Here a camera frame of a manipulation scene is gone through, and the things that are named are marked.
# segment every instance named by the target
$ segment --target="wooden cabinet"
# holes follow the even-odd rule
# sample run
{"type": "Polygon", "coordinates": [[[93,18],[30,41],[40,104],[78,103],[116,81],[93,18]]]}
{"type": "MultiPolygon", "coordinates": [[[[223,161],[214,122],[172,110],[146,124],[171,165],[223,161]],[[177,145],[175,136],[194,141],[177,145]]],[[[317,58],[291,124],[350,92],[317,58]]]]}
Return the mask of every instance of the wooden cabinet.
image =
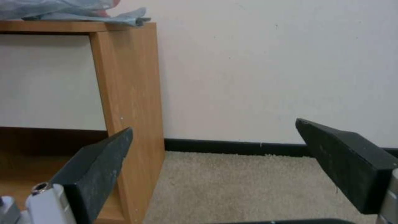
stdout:
{"type": "Polygon", "coordinates": [[[0,195],[15,197],[23,208],[31,187],[50,179],[68,161],[73,153],[65,151],[80,147],[74,139],[90,142],[130,126],[133,144],[96,223],[141,223],[164,159],[156,24],[131,28],[101,22],[5,21],[0,32],[88,35],[107,129],[0,128],[0,195]]]}

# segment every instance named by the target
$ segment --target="beige carpet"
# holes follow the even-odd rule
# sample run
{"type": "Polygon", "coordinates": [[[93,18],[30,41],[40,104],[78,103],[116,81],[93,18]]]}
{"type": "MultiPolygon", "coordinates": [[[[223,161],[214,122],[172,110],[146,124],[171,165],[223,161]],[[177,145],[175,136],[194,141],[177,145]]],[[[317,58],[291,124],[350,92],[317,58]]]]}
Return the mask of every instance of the beige carpet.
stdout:
{"type": "Polygon", "coordinates": [[[315,159],[167,152],[145,224],[302,218],[373,224],[315,159]]]}

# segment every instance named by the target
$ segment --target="white wall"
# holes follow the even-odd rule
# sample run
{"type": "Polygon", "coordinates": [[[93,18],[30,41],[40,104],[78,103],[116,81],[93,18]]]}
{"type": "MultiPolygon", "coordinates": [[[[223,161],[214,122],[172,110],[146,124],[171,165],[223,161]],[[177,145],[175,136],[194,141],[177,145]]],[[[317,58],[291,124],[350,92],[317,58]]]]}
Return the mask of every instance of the white wall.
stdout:
{"type": "Polygon", "coordinates": [[[158,23],[168,138],[302,143],[295,118],[398,147],[396,0],[122,0],[158,23]]]}
{"type": "Polygon", "coordinates": [[[0,35],[0,126],[106,130],[87,36],[0,35]]]}

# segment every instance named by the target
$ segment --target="screw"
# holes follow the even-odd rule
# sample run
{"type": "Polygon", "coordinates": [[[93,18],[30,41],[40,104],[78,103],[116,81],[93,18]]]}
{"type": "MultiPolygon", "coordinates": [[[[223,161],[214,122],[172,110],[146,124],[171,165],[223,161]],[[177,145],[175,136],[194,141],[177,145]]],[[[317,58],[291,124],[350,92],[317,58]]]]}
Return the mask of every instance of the screw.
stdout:
{"type": "Polygon", "coordinates": [[[32,193],[32,196],[35,196],[35,195],[41,194],[51,188],[52,188],[52,185],[49,184],[48,182],[41,182],[32,188],[31,193],[32,193]]]}

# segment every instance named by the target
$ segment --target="black baseboard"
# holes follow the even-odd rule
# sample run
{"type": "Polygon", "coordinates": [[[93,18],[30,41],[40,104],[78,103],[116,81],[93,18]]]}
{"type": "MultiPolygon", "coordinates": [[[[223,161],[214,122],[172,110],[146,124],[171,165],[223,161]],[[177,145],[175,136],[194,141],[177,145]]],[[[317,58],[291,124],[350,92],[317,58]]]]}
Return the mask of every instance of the black baseboard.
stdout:
{"type": "MultiPolygon", "coordinates": [[[[199,152],[199,153],[221,153],[238,155],[285,155],[291,157],[312,157],[304,144],[284,143],[258,143],[241,141],[211,141],[172,139],[164,140],[166,151],[199,152]]],[[[383,148],[396,158],[398,149],[383,148]]]]}

